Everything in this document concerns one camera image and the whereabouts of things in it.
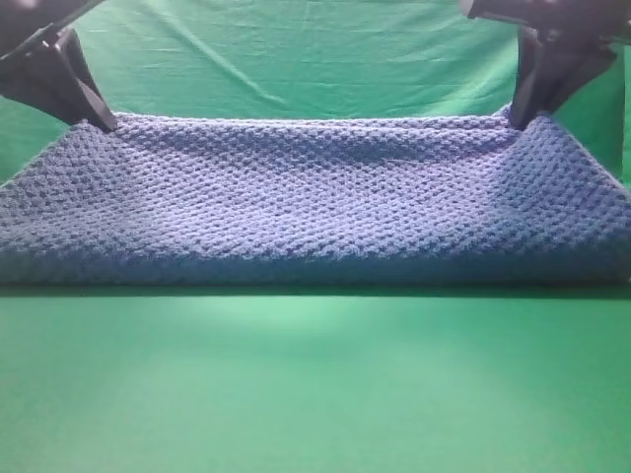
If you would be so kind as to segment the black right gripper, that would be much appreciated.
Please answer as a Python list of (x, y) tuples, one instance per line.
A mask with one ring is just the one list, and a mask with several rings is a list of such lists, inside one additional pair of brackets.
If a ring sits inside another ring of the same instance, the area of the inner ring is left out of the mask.
[(610, 45), (630, 44), (629, 1), (458, 1), (469, 19), (520, 27), (509, 119), (519, 130), (558, 110), (617, 59)]

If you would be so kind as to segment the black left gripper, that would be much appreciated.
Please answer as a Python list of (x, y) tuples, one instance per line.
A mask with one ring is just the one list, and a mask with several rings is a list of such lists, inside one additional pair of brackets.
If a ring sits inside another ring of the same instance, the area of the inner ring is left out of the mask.
[(39, 32), (63, 29), (100, 0), (1, 0), (1, 96), (67, 124), (86, 120), (113, 131), (116, 117), (90, 72), (76, 31), (64, 29), (54, 46), (4, 59)]

